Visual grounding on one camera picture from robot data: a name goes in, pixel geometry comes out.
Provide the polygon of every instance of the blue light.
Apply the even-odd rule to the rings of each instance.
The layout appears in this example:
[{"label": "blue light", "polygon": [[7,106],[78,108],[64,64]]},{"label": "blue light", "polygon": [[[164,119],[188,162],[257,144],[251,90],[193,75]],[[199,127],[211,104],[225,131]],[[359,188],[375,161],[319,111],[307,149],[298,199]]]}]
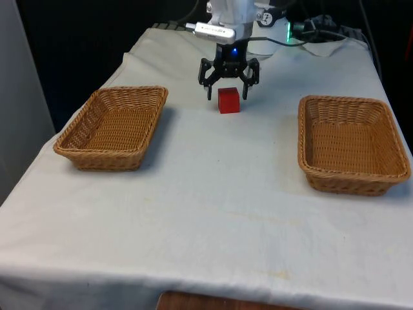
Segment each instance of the blue light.
[{"label": "blue light", "polygon": [[238,49],[236,47],[231,51],[231,55],[232,55],[232,57],[237,57],[238,56]]}]

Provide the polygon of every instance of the white cloth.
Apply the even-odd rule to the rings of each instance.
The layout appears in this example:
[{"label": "white cloth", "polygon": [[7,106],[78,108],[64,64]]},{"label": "white cloth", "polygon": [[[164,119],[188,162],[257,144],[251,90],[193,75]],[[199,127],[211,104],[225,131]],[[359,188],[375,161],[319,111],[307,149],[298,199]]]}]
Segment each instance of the white cloth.
[{"label": "white cloth", "polygon": [[170,95],[139,171],[81,172],[49,141],[0,208],[0,306],[154,309],[162,291],[307,309],[413,309],[413,182],[380,198],[309,187],[308,94],[387,101],[368,51],[282,48],[239,114],[197,83],[214,44],[148,30],[105,84]]}]

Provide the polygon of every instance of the woven basket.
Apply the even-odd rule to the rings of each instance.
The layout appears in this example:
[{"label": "woven basket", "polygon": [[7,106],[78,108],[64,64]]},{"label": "woven basket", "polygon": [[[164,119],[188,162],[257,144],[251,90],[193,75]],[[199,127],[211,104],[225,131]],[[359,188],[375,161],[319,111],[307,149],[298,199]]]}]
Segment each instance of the woven basket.
[{"label": "woven basket", "polygon": [[54,150],[80,170],[136,170],[167,96],[163,87],[97,90],[56,141]]},{"label": "woven basket", "polygon": [[320,191],[380,196],[410,177],[387,105],[375,99],[308,96],[299,104],[298,163]]}]

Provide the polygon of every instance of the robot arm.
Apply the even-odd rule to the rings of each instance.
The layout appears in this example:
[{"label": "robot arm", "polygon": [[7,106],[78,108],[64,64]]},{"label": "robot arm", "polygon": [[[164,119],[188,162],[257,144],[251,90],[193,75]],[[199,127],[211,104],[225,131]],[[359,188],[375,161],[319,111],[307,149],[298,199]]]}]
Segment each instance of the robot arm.
[{"label": "robot arm", "polygon": [[[248,88],[259,83],[258,60],[247,61],[248,39],[254,21],[263,18],[270,1],[259,0],[256,6],[254,0],[210,0],[206,6],[212,14],[209,23],[186,24],[197,37],[217,43],[215,60],[203,58],[199,68],[198,81],[208,90],[208,100],[212,85],[221,78],[240,78],[244,83],[243,99],[247,98]],[[214,71],[205,77],[211,68]]]}]

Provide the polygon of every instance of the basket rim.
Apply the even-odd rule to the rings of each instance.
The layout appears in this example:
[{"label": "basket rim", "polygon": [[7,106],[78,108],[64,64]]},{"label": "basket rim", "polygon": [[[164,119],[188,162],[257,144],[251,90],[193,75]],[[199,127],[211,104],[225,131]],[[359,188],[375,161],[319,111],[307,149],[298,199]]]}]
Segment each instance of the basket rim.
[{"label": "basket rim", "polygon": [[[322,169],[319,167],[311,166],[308,164],[306,156],[305,156],[305,107],[307,103],[312,99],[340,99],[340,100],[352,100],[354,101],[357,99],[360,102],[370,102],[375,104],[380,104],[384,110],[386,117],[391,125],[392,135],[394,138],[394,142],[396,143],[398,149],[398,156],[403,164],[403,173],[401,174],[371,174],[366,172],[351,172],[351,171],[341,171],[341,170],[332,170],[332,169]],[[383,182],[383,183],[401,183],[406,181],[410,178],[411,169],[409,160],[407,158],[407,154],[403,143],[401,142],[400,135],[396,128],[396,124],[392,117],[392,113],[388,105],[378,99],[372,98],[357,98],[357,97],[349,97],[349,96],[306,96],[303,97],[299,102],[299,112],[298,112],[298,120],[299,120],[299,132],[298,132],[298,164],[300,168],[309,176],[315,176],[318,178],[330,178],[336,180],[363,180],[363,181],[375,181],[375,182]]]},{"label": "basket rim", "polygon": [[165,105],[167,96],[168,96],[168,89],[166,87],[162,86],[118,86],[118,87],[105,87],[105,88],[100,88],[98,90],[95,90],[93,94],[89,97],[87,102],[83,105],[79,113],[76,115],[76,117],[69,123],[67,128],[62,130],[62,133],[56,140],[53,150],[58,153],[59,155],[67,156],[67,155],[76,155],[76,154],[81,154],[82,156],[95,156],[97,154],[100,154],[104,156],[105,154],[109,154],[110,156],[135,156],[138,155],[142,152],[144,152],[142,145],[145,144],[145,141],[148,139],[148,135],[150,133],[150,130],[146,133],[145,138],[142,140],[141,145],[134,149],[125,149],[125,150],[101,150],[101,149],[76,149],[76,148],[64,148],[61,146],[62,142],[66,139],[66,137],[72,133],[72,131],[75,129],[76,125],[80,122],[82,117],[92,108],[92,103],[94,99],[102,92],[110,92],[113,90],[148,90],[148,89],[158,89],[162,90],[162,94],[160,96],[160,107],[163,107]]}]

